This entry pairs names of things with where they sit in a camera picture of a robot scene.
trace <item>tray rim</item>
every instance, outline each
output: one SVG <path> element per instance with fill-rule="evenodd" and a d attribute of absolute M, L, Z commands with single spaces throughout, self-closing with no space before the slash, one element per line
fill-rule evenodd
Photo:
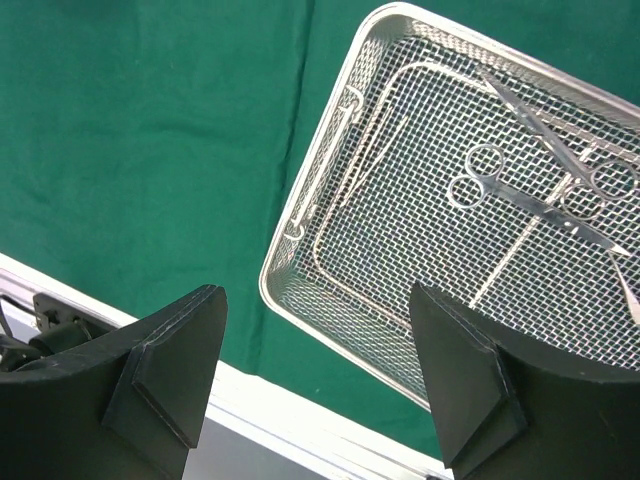
<path fill-rule="evenodd" d="M 262 300 L 264 301 L 266 306 L 273 312 L 280 315 L 290 323 L 294 324 L 306 334 L 322 342 L 325 346 L 329 347 L 337 354 L 343 356 L 358 367 L 362 368 L 373 377 L 385 383 L 387 386 L 408 397 L 410 400 L 422 406 L 427 411 L 430 411 L 429 402 L 426 399 L 420 397 L 419 395 L 416 395 L 406 387 L 398 385 L 397 382 L 394 381 L 390 376 L 372 367 L 366 361 L 349 351 L 347 348 L 343 347 L 335 340 L 332 340 L 317 328 L 302 321 L 296 315 L 280 305 L 278 301 L 276 301 L 271 296 L 271 294 L 269 293 L 269 288 L 267 286 L 269 269 L 273 264 L 276 250 L 278 248 L 278 245 L 283 241 L 287 223 L 291 215 L 294 213 L 295 206 L 302 193 L 302 189 L 304 187 L 306 179 L 309 176 L 313 163 L 315 162 L 316 153 L 319 149 L 320 143 L 324 138 L 325 132 L 329 126 L 329 122 L 335 112 L 336 107 L 338 106 L 338 101 L 340 100 L 340 97 L 344 92 L 349 76 L 355 66 L 358 53 L 373 28 L 379 22 L 391 16 L 405 16 L 413 20 L 431 25 L 444 32 L 456 35 L 457 37 L 469 43 L 473 43 L 479 47 L 485 48 L 494 54 L 497 54 L 513 63 L 516 63 L 541 77 L 546 77 L 549 80 L 559 82 L 564 87 L 572 89 L 584 95 L 585 97 L 589 97 L 589 99 L 595 103 L 604 104 L 608 108 L 616 108 L 621 116 L 626 117 L 628 120 L 631 120 L 634 123 L 640 124 L 640 108 L 612 93 L 609 93 L 594 85 L 579 80 L 578 78 L 575 78 L 559 69 L 556 69 L 551 65 L 536 60 L 535 58 L 525 53 L 522 53 L 516 49 L 495 41 L 492 38 L 487 37 L 486 35 L 483 35 L 453 20 L 449 20 L 448 18 L 430 12 L 416 5 L 412 5 L 406 2 L 391 2 L 376 8 L 364 18 L 364 20 L 356 30 L 354 38 L 351 42 L 351 46 L 349 47 L 347 55 L 345 56 L 345 60 L 338 73 L 336 82 L 329 96 L 327 105 L 324 108 L 322 116 L 320 117 L 320 121 L 318 122 L 318 126 L 316 127 L 316 131 L 311 139 L 311 143 L 309 144 L 309 149 L 307 150 L 302 166 L 298 171 L 287 201 L 285 202 L 285 205 L 280 214 L 280 218 L 273 233 L 269 249 L 260 270 L 258 286 Z"/>

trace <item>metal bracket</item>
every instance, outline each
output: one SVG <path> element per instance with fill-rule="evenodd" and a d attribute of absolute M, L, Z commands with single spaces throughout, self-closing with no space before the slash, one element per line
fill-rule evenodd
<path fill-rule="evenodd" d="M 33 296 L 33 309 L 36 325 L 43 333 L 65 323 L 78 324 L 86 329 L 91 338 L 116 330 L 113 325 L 44 293 Z"/>

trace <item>green cloth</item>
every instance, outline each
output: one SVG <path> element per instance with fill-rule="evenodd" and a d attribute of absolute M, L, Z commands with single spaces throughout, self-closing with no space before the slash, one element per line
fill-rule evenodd
<path fill-rule="evenodd" d="M 353 35 L 382 3 L 2 2 L 0 251 L 136 316 L 222 285 L 224 361 L 438 455 L 425 411 L 257 288 Z M 640 103 L 638 2 L 418 3 Z"/>

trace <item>surgical scissors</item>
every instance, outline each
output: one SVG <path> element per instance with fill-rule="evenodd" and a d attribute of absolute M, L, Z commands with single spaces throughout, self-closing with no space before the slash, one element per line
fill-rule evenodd
<path fill-rule="evenodd" d="M 498 166 L 488 174 L 482 174 L 478 172 L 473 166 L 473 158 L 482 150 L 493 152 L 498 155 Z M 502 149 L 496 145 L 486 143 L 472 147 L 465 156 L 464 168 L 466 174 L 459 175 L 453 178 L 447 187 L 447 197 L 449 201 L 457 208 L 462 210 L 468 210 L 475 208 L 482 203 L 489 193 L 493 193 L 504 200 L 509 201 L 513 205 L 533 214 L 540 218 L 543 218 L 547 222 L 561 228 L 565 232 L 571 233 L 577 237 L 586 240 L 592 244 L 598 245 L 609 252 L 617 253 L 626 257 L 630 257 L 631 253 L 625 250 L 620 245 L 613 242 L 611 239 L 601 234 L 597 230 L 579 221 L 570 214 L 557 209 L 551 205 L 548 205 L 536 198 L 516 190 L 515 188 L 500 181 L 500 174 L 504 169 L 505 160 Z M 474 184 L 479 191 L 479 195 L 476 196 L 476 200 L 463 203 L 460 201 L 461 189 L 463 193 L 468 196 L 469 189 L 464 188 L 463 184 Z"/>
<path fill-rule="evenodd" d="M 584 185 L 589 187 L 601 199 L 600 208 L 594 215 L 588 217 L 579 217 L 572 214 L 575 218 L 581 220 L 590 220 L 602 212 L 607 201 L 624 200 L 633 194 L 638 186 L 638 174 L 634 167 L 619 159 L 607 160 L 595 168 L 586 167 L 576 157 L 573 151 L 567 147 L 560 138 L 547 127 L 533 111 L 520 100 L 511 90 L 505 87 L 493 75 L 482 67 L 477 67 L 478 72 L 482 76 L 486 85 L 493 93 L 495 93 L 504 105 L 516 116 L 518 121 L 533 135 L 558 161 L 560 166 L 569 172 L 575 179 L 582 181 Z M 616 180 L 607 182 L 607 169 L 610 167 L 621 167 L 625 173 L 624 180 Z M 604 178 L 604 183 L 598 185 L 598 177 Z M 576 184 L 570 185 L 563 193 L 563 205 L 565 195 L 574 189 Z"/>

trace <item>stainless steel mesh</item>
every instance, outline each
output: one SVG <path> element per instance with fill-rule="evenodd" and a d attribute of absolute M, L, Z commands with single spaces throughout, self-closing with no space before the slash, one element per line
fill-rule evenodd
<path fill-rule="evenodd" d="M 364 94 L 359 121 L 338 131 L 344 109 L 358 102 L 345 90 L 337 97 L 342 108 L 325 114 L 263 269 L 272 306 L 423 404 L 408 324 L 416 280 L 551 345 L 640 370 L 640 327 L 604 250 L 496 196 L 465 211 L 446 197 L 466 152 L 483 143 L 503 149 L 501 180 L 527 195 L 554 198 L 565 178 L 484 87 L 478 64 L 576 154 L 592 147 L 585 158 L 591 167 L 621 158 L 637 168 L 640 122 L 479 43 L 398 12 L 371 28 L 347 77 Z M 305 199 L 312 200 L 306 209 Z M 573 201 L 592 208 L 589 199 Z M 640 252 L 639 207 L 636 191 L 589 224 Z M 296 216 L 304 231 L 292 226 Z M 639 256 L 618 260 L 640 294 Z"/>

